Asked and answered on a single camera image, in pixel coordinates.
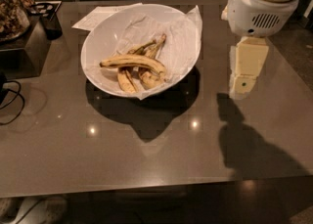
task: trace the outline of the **overripe banana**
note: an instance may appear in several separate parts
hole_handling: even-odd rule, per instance
[[[166,35],[163,34],[160,40],[158,41],[158,43],[150,47],[146,51],[145,56],[151,59],[154,59],[157,55],[157,51],[163,45],[165,40],[166,40]],[[138,68],[138,76],[139,76],[141,83],[146,88],[154,88],[164,82],[164,79],[161,79],[159,76],[153,74],[149,69],[146,69],[144,67]]]
[[[153,39],[143,45],[131,48],[127,52],[127,54],[141,55],[144,52],[145,48],[155,43],[156,41]],[[136,86],[131,76],[132,70],[133,70],[133,67],[120,67],[117,71],[117,80],[118,80],[119,87],[124,92],[130,93],[130,94],[133,94],[139,91],[138,87]]]
[[[166,67],[159,61],[140,55],[121,55],[104,59],[100,62],[100,67],[143,67],[156,73],[160,79],[166,76]]]

